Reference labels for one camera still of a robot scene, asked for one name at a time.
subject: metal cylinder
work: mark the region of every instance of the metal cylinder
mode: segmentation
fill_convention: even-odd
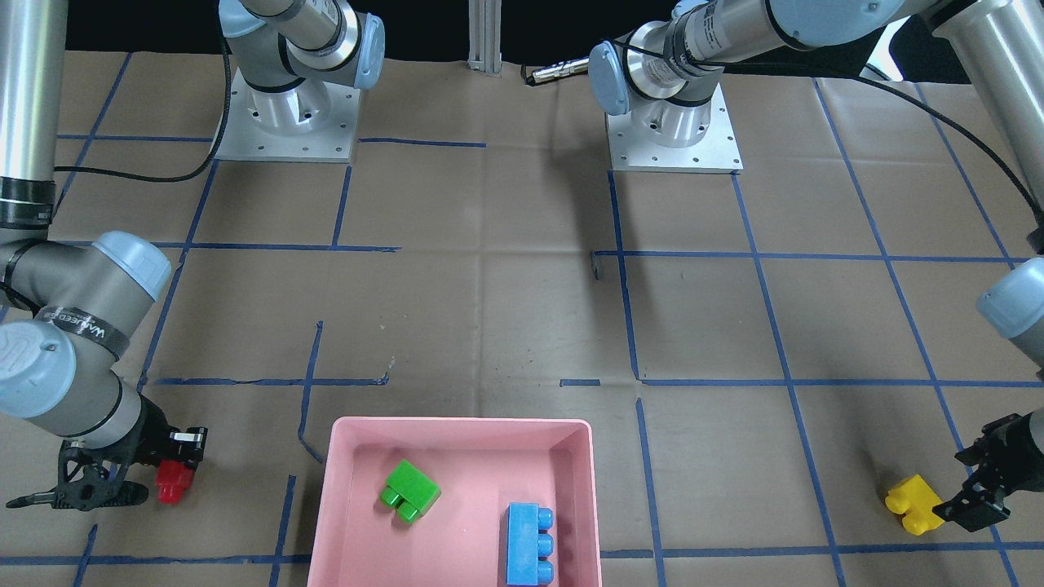
[[[541,84],[547,84],[548,81],[554,81],[555,79],[572,77],[573,75],[587,73],[590,65],[590,57],[580,57],[578,60],[560,62],[551,66],[532,70],[529,72],[526,83],[532,86],[540,86]]]
[[[0,177],[54,178],[68,0],[0,0]]]
[[[309,77],[285,92],[251,89],[253,120],[274,135],[303,135],[330,120],[330,93],[323,81]]]
[[[627,44],[657,52],[664,46],[667,29],[668,24],[665,22],[647,22],[631,33]],[[646,99],[669,98],[685,86],[685,79],[667,62],[631,49],[623,51],[623,70],[632,87]]]
[[[665,52],[688,51],[696,61],[739,62],[784,45],[765,0],[712,0],[675,22]]]
[[[279,88],[298,79],[296,75],[286,71],[280,60],[279,33],[275,28],[262,26],[247,34],[226,39],[247,84]]]
[[[670,148],[703,140],[711,123],[711,104],[683,107],[667,100],[644,101],[631,113],[631,124],[641,137]]]
[[[338,34],[341,14],[336,0],[240,0],[246,9],[276,27],[306,51],[323,49]]]
[[[979,0],[940,25],[1015,152],[1038,203],[1044,197],[1044,9],[1037,0]]]

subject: black cable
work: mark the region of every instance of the black cable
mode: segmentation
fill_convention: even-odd
[[[869,69],[871,72],[873,72],[874,75],[877,75],[881,79],[891,79],[887,73],[884,73],[884,71],[881,68],[877,67],[876,65],[870,62],[867,62],[867,65],[864,65],[863,67]]]
[[[649,51],[648,49],[643,49],[641,47],[635,47],[634,45],[631,45],[630,43],[624,43],[624,42],[619,41],[617,39],[607,39],[607,41],[609,41],[610,43],[612,43],[614,45],[617,45],[619,47],[623,47],[624,49],[628,49],[631,51],[637,51],[639,53],[642,53],[643,55],[648,55],[648,56],[657,57],[657,58],[661,58],[661,60],[665,58],[664,55],[663,55],[663,53],[657,53],[655,51]],[[893,88],[891,86],[886,86],[884,84],[881,84],[880,81],[875,81],[873,79],[867,79],[865,77],[859,77],[858,75],[851,75],[851,74],[845,73],[843,71],[836,71],[836,70],[833,70],[833,69],[830,69],[830,68],[820,67],[820,66],[815,66],[815,65],[784,64],[784,63],[772,63],[772,62],[727,63],[727,62],[712,62],[712,61],[702,61],[702,62],[691,62],[691,63],[692,63],[692,65],[697,65],[697,66],[728,67],[728,68],[740,69],[740,70],[742,70],[743,68],[788,69],[788,70],[789,69],[797,69],[799,71],[805,71],[805,72],[809,73],[810,75],[825,75],[825,76],[829,76],[829,77],[838,77],[838,78],[841,78],[841,79],[851,79],[853,81],[858,81],[860,84],[865,84],[867,86],[870,86],[872,88],[877,88],[878,90],[887,92],[887,93],[892,94],[893,96],[896,96],[897,98],[901,98],[901,99],[903,99],[903,100],[905,100],[905,101],[907,101],[907,102],[916,105],[917,108],[923,110],[924,112],[928,113],[929,115],[931,115],[932,117],[934,117],[940,122],[946,124],[947,126],[950,126],[951,128],[953,128],[957,133],[960,133],[962,136],[964,136],[966,139],[968,139],[969,141],[971,141],[972,144],[974,144],[975,146],[977,146],[982,152],[984,152],[997,165],[997,167],[1000,168],[1001,171],[1004,172],[1004,175],[1006,175],[1007,179],[1012,182],[1012,184],[1015,186],[1015,189],[1017,189],[1019,191],[1019,193],[1022,195],[1022,198],[1026,201],[1026,205],[1028,205],[1029,209],[1034,212],[1034,218],[1037,219],[1037,224],[1038,225],[1044,225],[1044,210],[1041,210],[1041,206],[1037,203],[1036,199],[1034,199],[1034,196],[1029,193],[1029,190],[1026,189],[1026,186],[1023,185],[1022,181],[1019,180],[1019,177],[1015,174],[1015,171],[1012,170],[1012,168],[1007,165],[1007,163],[1005,163],[1004,160],[1001,159],[999,155],[997,155],[997,151],[995,151],[992,148],[990,148],[990,145],[988,145],[984,142],[982,142],[982,140],[979,139],[977,136],[975,136],[974,133],[972,133],[968,128],[965,128],[964,126],[962,126],[959,123],[957,123],[956,121],[954,121],[950,117],[948,117],[945,114],[939,112],[938,110],[931,108],[930,105],[924,103],[923,101],[921,101],[921,100],[919,100],[919,99],[917,99],[917,98],[915,98],[912,96],[907,95],[906,93],[902,92],[901,90],[897,90],[897,89],[895,89],[895,88]]]
[[[217,155],[217,149],[221,146],[221,139],[224,138],[224,130],[229,124],[229,111],[232,107],[232,65],[229,63],[229,47],[224,43],[224,37],[221,32],[220,21],[218,21],[218,39],[221,45],[221,61],[224,62],[224,108],[221,111],[221,122],[217,126],[217,134],[214,135],[214,144],[210,147],[210,152],[207,154],[207,158],[203,160],[203,163],[192,171],[185,173],[184,175],[175,175],[172,178],[157,178],[152,175],[140,175],[138,173],[128,173],[126,171],[115,171],[113,169],[101,169],[98,167],[79,167],[75,165],[62,165],[55,167],[55,171],[74,171],[76,173],[95,173],[98,175],[111,175],[114,178],[122,178],[124,180],[134,180],[137,182],[150,182],[156,184],[172,184],[176,182],[185,182],[191,180],[203,173],[207,167],[214,161],[214,157]]]
[[[528,75],[526,75],[526,70],[525,70],[525,64],[522,64],[522,65],[520,66],[520,68],[519,68],[519,73],[521,73],[521,74],[522,74],[522,83],[523,83],[523,84],[525,84],[526,86],[529,86],[529,87],[532,87],[532,86],[536,86],[536,84],[531,84],[531,83],[530,83],[530,80],[529,80],[529,76],[528,76]]]

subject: grid of blue tape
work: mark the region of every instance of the grid of blue tape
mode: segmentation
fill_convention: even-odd
[[[870,225],[871,231],[874,235],[874,239],[877,242],[878,249],[880,251],[879,255],[822,255],[822,254],[788,254],[788,253],[761,253],[758,251],[757,242],[755,239],[754,231],[748,215],[746,206],[743,202],[742,190],[740,189],[739,182],[734,174],[732,178],[733,188],[736,194],[736,202],[739,207],[740,216],[742,218],[743,227],[746,232],[748,242],[750,245],[750,252],[666,252],[666,251],[628,251],[623,248],[623,235],[620,221],[620,210],[619,202],[616,192],[616,182],[614,180],[613,173],[609,173],[609,184],[610,184],[610,196],[613,206],[613,220],[616,230],[616,251],[596,251],[592,253],[592,260],[594,261],[594,266],[597,275],[597,261],[599,257],[616,257],[619,265],[620,273],[620,288],[621,297],[623,302],[623,313],[624,321],[626,323],[627,332],[627,344],[628,350],[631,352],[631,366],[636,379],[641,380],[643,383],[648,385],[680,385],[680,386],[691,386],[691,385],[712,385],[712,386],[786,386],[790,398],[791,408],[793,410],[794,422],[798,427],[798,432],[801,438],[802,448],[805,454],[805,461],[808,468],[810,483],[815,494],[816,502],[818,504],[821,517],[823,520],[824,533],[826,535],[827,545],[825,546],[788,546],[788,547],[766,547],[766,548],[678,548],[669,549],[663,548],[660,539],[660,520],[658,515],[658,509],[656,503],[656,489],[652,478],[652,467],[650,462],[650,455],[648,450],[648,431],[645,424],[645,414],[642,405],[642,400],[638,399],[636,403],[636,417],[638,419],[638,430],[641,442],[642,449],[642,460],[645,471],[645,482],[646,490],[648,495],[648,508],[649,517],[651,522],[651,533],[652,533],[652,550],[617,550],[617,551],[603,551],[603,559],[654,559],[657,568],[657,579],[660,587],[667,586],[667,577],[665,572],[665,559],[670,558],[708,558],[708,557],[777,557],[777,556],[802,556],[802,555],[821,555],[829,556],[833,562],[834,571],[837,579],[837,584],[839,587],[845,587],[847,581],[845,578],[845,569],[841,561],[841,555],[853,555],[853,554],[879,554],[879,553],[916,553],[916,551],[972,551],[972,550],[993,550],[996,551],[1000,558],[1003,568],[1007,574],[1009,582],[1012,587],[1019,586],[1019,580],[1016,577],[1015,569],[1012,566],[1011,560],[1009,558],[1009,551],[1011,550],[1038,550],[1044,543],[1042,542],[1014,542],[1014,541],[1003,541],[996,527],[991,527],[992,542],[953,542],[953,543],[933,543],[933,544],[862,544],[862,545],[838,545],[833,533],[833,527],[830,519],[829,509],[827,508],[826,499],[823,494],[823,489],[820,484],[818,472],[815,466],[815,460],[812,454],[811,445],[808,440],[808,433],[805,427],[804,417],[802,416],[801,403],[798,399],[796,388],[798,386],[815,386],[815,385],[925,385],[931,386],[935,391],[936,398],[939,400],[940,407],[946,419],[949,430],[953,437],[954,446],[958,449],[964,445],[960,436],[957,432],[956,425],[953,421],[953,417],[950,413],[949,405],[947,404],[946,397],[943,394],[944,386],[1001,386],[1001,388],[1040,388],[1041,383],[1039,381],[984,381],[984,380],[942,380],[935,375],[934,368],[932,367],[931,359],[928,356],[927,349],[925,347],[924,341],[921,336],[920,330],[917,323],[914,320],[914,315],[910,311],[909,304],[907,303],[906,297],[903,294],[902,286],[900,285],[898,276],[895,272],[894,263],[897,261],[921,261],[921,262],[996,262],[1004,263],[1009,267],[1014,267],[1015,263],[1022,262],[1024,258],[1013,258],[1007,250],[1004,248],[1003,243],[998,236],[993,222],[990,219],[978,194],[975,191],[974,186],[968,179],[968,174],[962,165],[956,152],[953,150],[946,134],[943,128],[935,122],[935,127],[939,133],[941,140],[943,141],[947,152],[953,160],[954,165],[960,173],[960,177],[965,181],[965,185],[968,188],[969,194],[973,198],[983,221],[990,230],[993,236],[1000,256],[998,257],[917,257],[917,256],[894,256],[887,253],[884,245],[884,241],[881,237],[880,231],[878,230],[877,222],[874,215],[870,209],[870,206],[863,195],[862,187],[859,184],[859,179],[855,172],[852,162],[848,156],[845,148],[844,142],[841,141],[840,135],[837,132],[837,126],[834,122],[833,115],[830,111],[829,105],[823,95],[822,88],[818,80],[812,79],[811,84],[814,87],[816,97],[823,108],[823,112],[827,118],[830,125],[831,133],[836,142],[837,149],[844,160],[846,167],[848,169],[849,175],[852,181],[852,185],[855,188],[856,194],[859,198],[859,203],[865,214],[867,221]],[[917,88],[921,99],[924,100],[924,93],[921,92],[920,87]],[[779,354],[780,366],[783,372],[783,379],[772,379],[772,380],[719,380],[719,379],[642,379],[639,375],[639,362],[638,362],[638,350],[635,341],[635,325],[634,318],[631,309],[631,295],[627,288],[627,274],[626,274],[626,263],[627,259],[635,257],[711,257],[711,258],[748,258],[752,259],[755,265],[755,269],[758,276],[758,282],[761,287],[762,298],[765,304],[765,311],[767,313],[769,326],[772,328],[773,337],[776,343],[776,350]],[[789,366],[787,363],[786,352],[783,348],[782,339],[780,337],[779,326],[776,321],[776,314],[773,308],[772,297],[768,292],[767,282],[765,280],[765,275],[762,269],[763,259],[836,259],[836,260],[854,260],[854,261],[875,261],[883,262],[887,268],[888,276],[895,287],[896,296],[900,305],[903,308],[906,321],[909,325],[910,331],[914,334],[915,341],[918,346],[918,350],[921,353],[921,357],[924,361],[925,368],[928,373],[928,379],[794,379],[790,376]]]
[[[98,128],[101,126],[102,120],[112,100],[119,88],[120,81],[127,69],[130,62],[133,53],[128,53],[126,58],[123,61],[119,72],[116,75],[116,79],[113,83],[112,89],[102,105],[101,112],[95,121],[91,133],[89,135],[60,135],[62,139],[77,139],[84,140],[84,146],[76,159],[76,165],[81,165],[84,159],[87,157],[88,149],[93,141],[160,141],[160,142],[210,142],[209,138],[205,137],[146,137],[146,136],[114,136],[114,135],[99,135]],[[609,183],[610,183],[610,198],[613,210],[613,221],[614,229],[616,231],[616,250],[615,251],[595,251],[592,253],[592,259],[597,261],[600,257],[616,257],[619,265],[620,275],[620,288],[621,297],[623,303],[624,320],[626,325],[627,333],[627,344],[631,354],[631,366],[636,379],[641,380],[642,383],[647,385],[667,385],[667,386],[785,386],[788,391],[790,397],[790,404],[793,412],[794,422],[797,424],[799,436],[801,438],[802,447],[805,454],[806,466],[808,468],[810,482],[812,484],[813,491],[815,493],[816,501],[818,503],[821,517],[823,520],[824,532],[826,534],[827,545],[810,545],[810,546],[777,546],[777,547],[754,547],[754,548],[664,548],[662,545],[662,540],[660,538],[660,520],[659,513],[657,509],[656,500],[656,489],[652,478],[652,467],[651,457],[649,455],[648,448],[648,431],[645,422],[644,407],[642,400],[639,399],[635,405],[635,415],[638,422],[639,439],[641,443],[641,453],[643,461],[643,470],[646,483],[646,494],[649,508],[649,518],[651,523],[651,536],[652,536],[652,549],[626,549],[626,550],[603,550],[601,557],[603,559],[652,559],[656,563],[657,568],[657,579],[658,585],[660,587],[666,587],[667,578],[665,570],[666,559],[675,558],[717,558],[717,557],[782,557],[782,556],[809,556],[809,555],[820,555],[829,556],[833,561],[834,570],[837,578],[837,583],[840,587],[845,587],[846,579],[844,567],[840,559],[840,555],[855,555],[855,554],[880,554],[880,553],[921,553],[921,551],[979,551],[979,550],[995,550],[999,555],[1004,569],[1007,572],[1009,580],[1013,587],[1019,586],[1019,581],[1015,574],[1015,570],[1009,560],[1007,553],[1011,550],[1044,550],[1044,541],[1003,541],[997,530],[991,529],[993,535],[993,542],[948,542],[948,543],[916,543],[916,544],[856,544],[856,545],[838,545],[834,539],[833,530],[830,520],[829,509],[827,508],[826,500],[823,494],[823,489],[820,485],[818,473],[815,466],[815,461],[812,454],[811,445],[808,440],[808,435],[805,428],[804,418],[801,412],[801,404],[799,402],[796,388],[799,386],[823,386],[823,385],[895,385],[895,386],[932,386],[935,390],[940,406],[946,417],[947,424],[949,426],[950,432],[953,436],[954,445],[957,447],[963,447],[963,441],[957,433],[956,426],[954,424],[952,415],[950,414],[949,406],[946,403],[946,398],[943,394],[942,389],[944,386],[982,386],[982,388],[1039,388],[1041,383],[1038,381],[989,381],[989,380],[942,380],[935,376],[934,369],[931,366],[931,360],[928,357],[927,350],[924,346],[924,342],[921,338],[920,332],[918,330],[917,324],[914,321],[914,316],[909,310],[909,306],[906,302],[905,296],[903,295],[902,287],[899,283],[898,277],[895,273],[893,263],[897,261],[921,261],[921,262],[955,262],[955,263],[966,263],[966,262],[997,262],[1005,263],[1010,267],[1014,267],[1015,263],[1025,261],[1026,258],[1016,258],[1011,257],[1003,243],[998,236],[997,231],[994,228],[978,194],[975,191],[974,186],[968,178],[967,172],[964,169],[956,152],[953,150],[948,138],[946,137],[943,128],[935,122],[935,127],[939,132],[940,138],[950,157],[952,158],[954,165],[957,167],[965,184],[969,190],[969,194],[973,198],[979,213],[982,216],[983,221],[987,224],[991,235],[993,236],[995,242],[997,243],[1000,256],[998,257],[945,257],[945,256],[895,256],[889,255],[885,249],[884,242],[881,238],[880,232],[877,229],[877,224],[874,219],[873,213],[862,194],[862,188],[859,185],[859,180],[855,173],[852,166],[851,160],[845,149],[845,145],[841,141],[840,135],[837,132],[837,127],[834,124],[833,116],[827,105],[826,99],[823,96],[822,89],[817,80],[811,80],[816,96],[823,108],[823,111],[827,117],[830,124],[831,132],[833,133],[834,140],[837,143],[837,148],[840,152],[843,160],[846,163],[849,174],[851,177],[853,186],[855,187],[856,193],[859,197],[859,202],[862,206],[863,212],[865,213],[867,220],[870,224],[871,230],[874,234],[874,238],[880,250],[879,255],[831,255],[831,254],[792,254],[792,253],[762,253],[757,249],[757,242],[755,239],[754,231],[748,215],[746,206],[743,202],[742,190],[740,189],[739,182],[733,175],[733,188],[736,194],[736,202],[739,206],[740,215],[742,217],[743,227],[746,232],[748,242],[750,245],[750,252],[673,252],[673,251],[628,251],[623,248],[623,234],[620,221],[620,210],[619,202],[616,192],[616,182],[613,173],[609,172]],[[916,88],[920,97],[924,100],[924,93],[921,91],[920,87]],[[485,143],[472,143],[472,142],[451,142],[451,141],[418,141],[411,139],[400,139],[400,138],[389,138],[389,137],[373,137],[361,139],[360,142],[390,142],[390,143],[403,143],[403,144],[418,144],[418,145],[430,145],[430,146],[447,146],[447,147],[476,147],[483,148]],[[180,266],[174,273],[171,279],[171,285],[168,289],[167,297],[164,299],[163,308],[161,311],[160,321],[157,325],[156,331],[153,332],[152,339],[149,344],[148,351],[146,353],[145,362],[142,369],[142,375],[138,382],[138,390],[141,391],[145,383],[148,381],[146,376],[148,368],[151,365],[152,357],[155,356],[156,348],[159,344],[160,336],[163,331],[163,326],[166,322],[166,316],[169,311],[171,302],[176,291],[177,283],[181,279],[182,271],[185,266],[186,258],[190,251],[194,249],[245,249],[245,250],[262,250],[262,251],[342,251],[342,252],[370,252],[370,253],[394,253],[399,250],[395,246],[349,246],[338,244],[338,239],[340,236],[340,227],[345,216],[346,205],[348,202],[348,191],[349,184],[351,181],[351,167],[348,167],[345,174],[343,188],[340,195],[340,203],[338,206],[336,225],[334,227],[333,238],[329,245],[309,245],[309,244],[253,244],[253,243],[218,243],[218,242],[195,242],[195,232],[198,227],[199,219],[201,217],[204,208],[207,203],[207,197],[210,192],[210,188],[213,184],[214,175],[217,172],[219,163],[215,162],[211,167],[209,174],[207,177],[207,182],[204,186],[203,193],[199,198],[199,204],[196,208],[195,215],[189,229],[189,233],[186,236],[184,242],[157,242],[157,246],[165,249],[180,249]],[[68,193],[72,182],[75,178],[75,173],[70,173],[69,178],[66,180],[65,185],[62,189],[58,204],[61,205],[62,199]],[[70,244],[89,244],[87,242],[68,242]],[[758,275],[759,285],[761,287],[761,292],[763,301],[765,304],[765,310],[768,314],[769,325],[773,331],[773,336],[776,343],[776,349],[779,354],[780,366],[783,371],[783,379],[641,379],[639,376],[638,368],[638,352],[635,342],[634,332],[634,319],[632,314],[631,306],[631,295],[627,287],[627,275],[626,275],[626,260],[634,257],[708,257],[708,258],[749,258],[752,259]],[[794,379],[790,376],[789,366],[787,363],[786,352],[783,348],[782,339],[779,332],[779,326],[776,322],[775,311],[773,309],[772,298],[768,292],[767,282],[765,280],[764,272],[762,268],[761,261],[763,259],[832,259],[832,260],[853,260],[853,261],[876,261],[885,263],[889,277],[892,279],[893,285],[896,289],[896,295],[899,299],[900,304],[903,307],[906,320],[909,327],[914,333],[915,339],[917,342],[919,351],[921,352],[922,358],[924,360],[925,367],[929,374],[928,379]],[[6,313],[7,308],[4,307],[0,309],[0,320]],[[388,376],[385,375],[379,379],[324,379],[314,377],[315,362],[318,358],[319,346],[322,343],[323,334],[323,322],[316,323],[315,336],[312,344],[311,353],[309,356],[309,362],[306,368],[305,377],[302,379],[257,379],[257,380],[234,380],[224,378],[192,378],[192,379],[181,379],[181,378],[164,378],[157,379],[152,381],[155,384],[169,384],[169,385],[228,385],[228,384],[239,384],[248,383],[255,385],[296,385],[302,388],[302,403],[301,403],[301,422],[298,429],[298,439],[303,445],[304,449],[312,455],[316,461],[323,462],[322,455],[319,455],[304,439],[304,430],[308,418],[308,406],[310,391],[313,385],[383,385],[388,381]],[[560,381],[561,386],[590,386],[599,385],[600,380],[598,379],[562,379]],[[283,553],[286,533],[289,524],[290,511],[293,504],[293,493],[295,487],[296,478],[293,475],[289,475],[287,478],[286,493],[283,501],[283,509],[280,518],[280,527],[276,541],[276,548],[272,555],[239,555],[230,557],[214,557],[214,558],[172,558],[172,557],[129,557],[129,556],[95,556],[92,554],[95,538],[98,533],[98,526],[95,525],[88,533],[86,546],[84,554],[79,557],[0,557],[0,566],[19,566],[19,565],[67,565],[76,566],[76,576],[74,580],[74,587],[79,587],[82,584],[84,577],[87,572],[88,566],[90,565],[158,565],[158,564],[262,564],[271,565],[271,572],[269,576],[269,587],[276,587],[279,582],[280,568],[281,565],[285,564],[307,564],[311,557],[310,555],[286,555]]]

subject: blue lego block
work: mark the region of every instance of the blue lego block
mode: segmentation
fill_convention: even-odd
[[[554,513],[536,503],[507,506],[507,584],[547,585],[554,580],[554,566],[546,560],[554,551],[548,530]]]

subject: yellow lego block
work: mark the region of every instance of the yellow lego block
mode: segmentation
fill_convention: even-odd
[[[903,479],[889,489],[884,498],[884,504],[893,514],[903,516],[903,527],[914,536],[921,536],[943,525],[943,518],[931,511],[942,502],[921,475]]]

